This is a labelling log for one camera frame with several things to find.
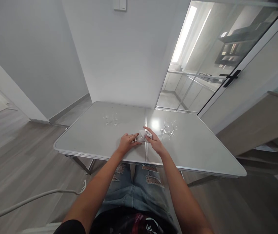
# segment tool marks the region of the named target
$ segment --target white cable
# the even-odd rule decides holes
[[[84,186],[83,186],[83,188],[81,189],[80,192],[76,192],[74,190],[54,189],[54,190],[51,190],[51,191],[47,191],[47,192],[35,195],[35,196],[33,196],[33,197],[29,198],[29,199],[26,199],[26,200],[24,200],[24,201],[22,201],[20,203],[17,203],[15,205],[13,205],[13,206],[5,209],[5,210],[0,211],[0,217],[4,216],[4,215],[6,215],[6,214],[8,214],[8,213],[10,213],[10,212],[12,212],[14,210],[16,210],[17,208],[20,208],[21,206],[26,205],[27,203],[30,203],[30,202],[38,199],[38,198],[44,197],[44,196],[49,195],[49,194],[53,194],[53,193],[74,193],[76,195],[80,195],[85,190],[86,186],[87,186],[87,182],[86,182],[86,180],[84,180]]]

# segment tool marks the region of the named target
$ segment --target doorway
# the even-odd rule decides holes
[[[278,1],[191,1],[156,108],[201,117],[277,19]]]

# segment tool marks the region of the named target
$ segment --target wall light switch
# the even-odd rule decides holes
[[[113,8],[119,11],[119,0],[113,0]]]
[[[113,8],[115,11],[126,11],[126,1],[127,0],[113,0]]]
[[[121,11],[126,11],[126,0],[119,0],[119,9]]]

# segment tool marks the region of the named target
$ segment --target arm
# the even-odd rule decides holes
[[[89,182],[84,192],[76,199],[62,223],[71,219],[78,220],[84,226],[86,233],[89,233],[94,217],[106,196],[117,166],[132,147],[141,144],[139,142],[132,143],[138,135],[139,133],[135,135],[125,133],[122,136],[118,149]]]
[[[152,139],[146,136],[152,148],[161,157],[173,206],[182,233],[212,234],[213,231],[197,200],[182,178],[171,156],[159,140],[157,135],[148,127],[144,127],[152,134]]]

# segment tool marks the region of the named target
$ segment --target white table top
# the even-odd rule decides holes
[[[112,123],[112,108],[118,114],[117,126]],[[104,112],[111,121],[108,125],[103,119]],[[54,143],[54,148],[70,155],[108,160],[122,135],[137,133],[144,125],[144,108],[95,102]],[[145,162],[145,145],[130,150],[124,161]]]
[[[117,126],[106,125],[103,119],[107,111],[112,121],[112,108],[118,113]],[[173,137],[162,136],[160,132],[165,118],[178,122]],[[59,137],[54,148],[64,154],[108,160],[124,133],[137,133],[143,126],[150,127],[159,136],[180,170],[246,176],[245,169],[202,120],[187,113],[95,102]],[[128,152],[123,161],[162,165],[160,157],[147,145],[147,151],[142,144]]]
[[[164,120],[176,120],[178,128],[174,136],[162,134]],[[246,176],[246,171],[224,147],[211,130],[194,114],[146,109],[147,126],[162,141],[175,165],[181,170]],[[147,160],[162,165],[161,158],[148,145]]]

